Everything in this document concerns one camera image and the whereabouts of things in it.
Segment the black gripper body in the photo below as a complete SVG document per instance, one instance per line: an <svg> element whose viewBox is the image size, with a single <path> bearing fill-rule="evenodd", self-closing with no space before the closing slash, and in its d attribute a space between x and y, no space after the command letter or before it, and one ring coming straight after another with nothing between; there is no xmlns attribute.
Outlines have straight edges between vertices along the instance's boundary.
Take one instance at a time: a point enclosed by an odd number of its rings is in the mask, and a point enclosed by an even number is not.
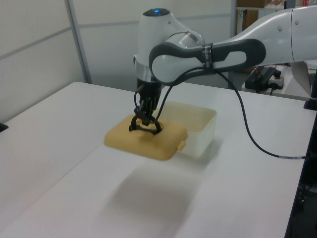
<svg viewBox="0 0 317 238"><path fill-rule="evenodd" d="M139 92L140 98L145 100L146 98L151 98L154 100L155 98L158 100L160 98L162 84L157 81L143 81L141 79L137 79L137 88L141 85L144 85L143 89Z"/></svg>

